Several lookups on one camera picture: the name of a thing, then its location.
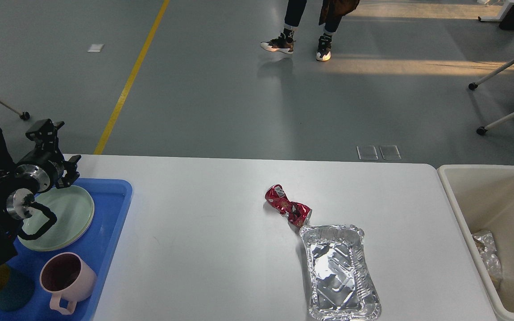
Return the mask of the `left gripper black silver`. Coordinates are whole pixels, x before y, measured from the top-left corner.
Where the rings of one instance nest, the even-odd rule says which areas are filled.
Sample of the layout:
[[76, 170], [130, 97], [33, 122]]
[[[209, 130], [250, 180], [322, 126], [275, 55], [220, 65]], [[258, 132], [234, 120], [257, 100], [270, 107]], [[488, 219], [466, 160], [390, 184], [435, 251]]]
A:
[[35, 181], [34, 193], [49, 191], [54, 185], [57, 189], [71, 187], [80, 177], [78, 162], [82, 155], [73, 155], [65, 160], [59, 145], [58, 131], [65, 122], [51, 119], [36, 121], [25, 133], [35, 142], [35, 148], [17, 163], [13, 177]]

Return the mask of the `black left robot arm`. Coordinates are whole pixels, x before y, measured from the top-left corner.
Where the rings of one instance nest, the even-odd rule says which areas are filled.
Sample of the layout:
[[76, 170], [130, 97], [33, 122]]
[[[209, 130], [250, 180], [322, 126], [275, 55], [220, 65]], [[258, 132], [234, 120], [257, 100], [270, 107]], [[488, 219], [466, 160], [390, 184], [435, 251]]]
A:
[[0, 176], [0, 266], [16, 256], [17, 238], [36, 240], [57, 222], [55, 213], [37, 203], [35, 195], [70, 187], [79, 178], [81, 156], [65, 159], [59, 148], [58, 132], [64, 124], [50, 119], [35, 122], [26, 132], [34, 149]]

